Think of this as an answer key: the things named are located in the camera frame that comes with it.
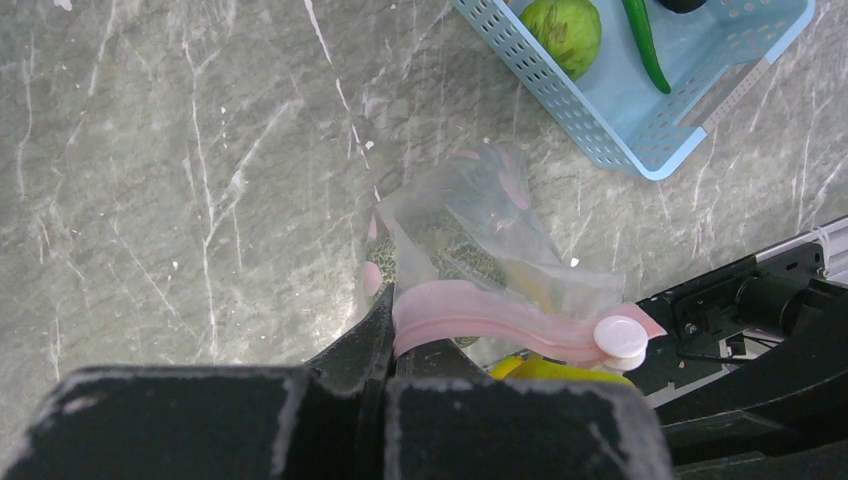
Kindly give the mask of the clear zip top bag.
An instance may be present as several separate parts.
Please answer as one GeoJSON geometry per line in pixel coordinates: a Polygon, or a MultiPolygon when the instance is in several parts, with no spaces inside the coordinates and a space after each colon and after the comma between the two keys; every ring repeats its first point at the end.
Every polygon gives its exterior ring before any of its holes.
{"type": "Polygon", "coordinates": [[[637,369],[664,328],[623,298],[625,278],[563,262],[531,202],[521,153],[457,151],[380,200],[362,265],[388,294],[393,352],[495,339],[579,368],[637,369]]]}

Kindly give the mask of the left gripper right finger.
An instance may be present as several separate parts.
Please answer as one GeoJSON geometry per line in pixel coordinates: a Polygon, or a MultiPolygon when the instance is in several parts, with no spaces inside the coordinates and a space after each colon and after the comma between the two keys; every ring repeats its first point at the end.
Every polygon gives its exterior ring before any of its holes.
{"type": "Polygon", "coordinates": [[[402,354],[385,387],[384,479],[672,479],[634,387],[494,380],[452,342],[402,354]]]}

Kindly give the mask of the yellow banana bunch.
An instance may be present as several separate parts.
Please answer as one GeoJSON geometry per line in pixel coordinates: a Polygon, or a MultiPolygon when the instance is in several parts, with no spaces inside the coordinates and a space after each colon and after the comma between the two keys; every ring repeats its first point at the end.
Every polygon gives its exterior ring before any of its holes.
{"type": "Polygon", "coordinates": [[[508,356],[499,361],[489,375],[495,380],[587,381],[635,385],[620,374],[583,369],[545,360],[542,357],[508,356]]]}

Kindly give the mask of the green netted melon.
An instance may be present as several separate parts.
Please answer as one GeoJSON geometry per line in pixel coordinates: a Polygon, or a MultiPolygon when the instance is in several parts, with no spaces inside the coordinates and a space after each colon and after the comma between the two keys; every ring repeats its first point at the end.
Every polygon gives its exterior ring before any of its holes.
{"type": "MultiPolygon", "coordinates": [[[[450,213],[436,213],[414,221],[410,234],[413,242],[426,251],[440,280],[472,279],[487,286],[507,286],[507,276],[496,259],[450,213]]],[[[394,281],[396,273],[397,250],[388,231],[366,243],[365,260],[374,262],[383,274],[382,285],[371,295],[375,299],[385,290],[387,282],[394,281]]]]}

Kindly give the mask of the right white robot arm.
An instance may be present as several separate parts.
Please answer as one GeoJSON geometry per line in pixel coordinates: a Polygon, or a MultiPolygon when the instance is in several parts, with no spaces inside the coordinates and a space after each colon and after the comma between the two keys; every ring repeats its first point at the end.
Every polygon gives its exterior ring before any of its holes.
{"type": "Polygon", "coordinates": [[[847,475],[847,221],[642,299],[666,331],[631,381],[680,479],[847,475]]]}

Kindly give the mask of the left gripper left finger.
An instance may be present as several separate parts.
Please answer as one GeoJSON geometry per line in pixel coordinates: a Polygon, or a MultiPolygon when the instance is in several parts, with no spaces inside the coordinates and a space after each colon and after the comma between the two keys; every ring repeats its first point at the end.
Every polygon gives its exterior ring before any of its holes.
{"type": "Polygon", "coordinates": [[[378,479],[393,294],[297,366],[98,365],[36,409],[5,479],[378,479]]]}

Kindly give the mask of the light blue plastic basket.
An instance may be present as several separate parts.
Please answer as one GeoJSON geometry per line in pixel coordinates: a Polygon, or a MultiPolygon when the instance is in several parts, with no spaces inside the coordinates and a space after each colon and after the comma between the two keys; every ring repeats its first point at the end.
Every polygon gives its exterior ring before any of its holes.
{"type": "Polygon", "coordinates": [[[600,1],[599,55],[570,80],[520,21],[522,1],[459,1],[456,10],[597,166],[670,176],[810,23],[811,1],[709,1],[685,14],[646,10],[660,92],[641,62],[624,5],[600,1]]]}

